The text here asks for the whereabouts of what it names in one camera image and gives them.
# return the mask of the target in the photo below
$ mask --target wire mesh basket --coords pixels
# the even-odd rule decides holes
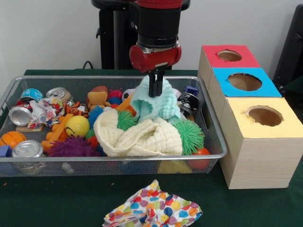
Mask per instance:
[[[54,87],[64,87],[75,101],[85,103],[87,93],[96,86],[109,89],[137,87],[141,76],[25,76],[11,81],[0,100],[0,136],[14,131],[16,126],[8,118],[8,112],[28,88],[36,88],[43,94]],[[207,90],[197,77],[166,77],[173,88],[183,91],[186,86],[198,89],[199,109],[195,121],[205,134],[206,156],[154,156],[154,157],[40,157],[0,158],[0,177],[20,176],[69,176],[69,175],[136,175],[136,174],[189,174],[209,173],[218,159],[227,153],[227,147],[215,116]],[[24,133],[28,140],[45,140],[50,129]]]

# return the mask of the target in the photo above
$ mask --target white wall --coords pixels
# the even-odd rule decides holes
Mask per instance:
[[[196,70],[202,44],[245,44],[272,77],[300,0],[192,0],[182,12],[183,55]],[[0,95],[26,69],[100,68],[98,9],[90,0],[0,0]]]

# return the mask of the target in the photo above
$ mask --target wooden box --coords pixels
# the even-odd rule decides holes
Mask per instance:
[[[198,76],[209,88],[213,68],[260,68],[247,46],[202,46]]]
[[[213,68],[208,94],[219,121],[225,97],[281,97],[262,68]]]
[[[229,189],[288,187],[303,154],[303,126],[284,98],[226,98],[220,125]]]

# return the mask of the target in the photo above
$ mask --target yellow ball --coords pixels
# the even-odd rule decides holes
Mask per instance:
[[[65,130],[69,136],[85,137],[89,131],[89,121],[83,116],[74,116],[66,123]]]

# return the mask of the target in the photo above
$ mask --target black robot cylinder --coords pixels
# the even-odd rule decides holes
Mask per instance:
[[[138,43],[148,48],[172,47],[178,40],[181,8],[138,7]]]

